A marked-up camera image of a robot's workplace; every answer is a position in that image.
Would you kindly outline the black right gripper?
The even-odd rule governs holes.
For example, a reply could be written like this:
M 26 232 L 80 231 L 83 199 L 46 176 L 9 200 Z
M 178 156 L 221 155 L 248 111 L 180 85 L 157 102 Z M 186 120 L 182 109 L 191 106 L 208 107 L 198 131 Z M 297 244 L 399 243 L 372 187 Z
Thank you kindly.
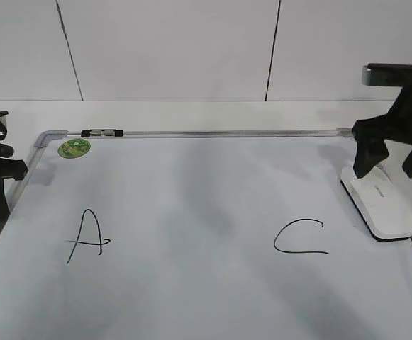
M 386 114 L 357 120 L 352 127 L 357 143 L 353 170 L 358 179 L 389 156 L 385 139 L 412 145 L 412 64 L 369 63 L 363 67 L 362 82 L 401 90 Z M 412 150 L 402 169 L 412 179 Z

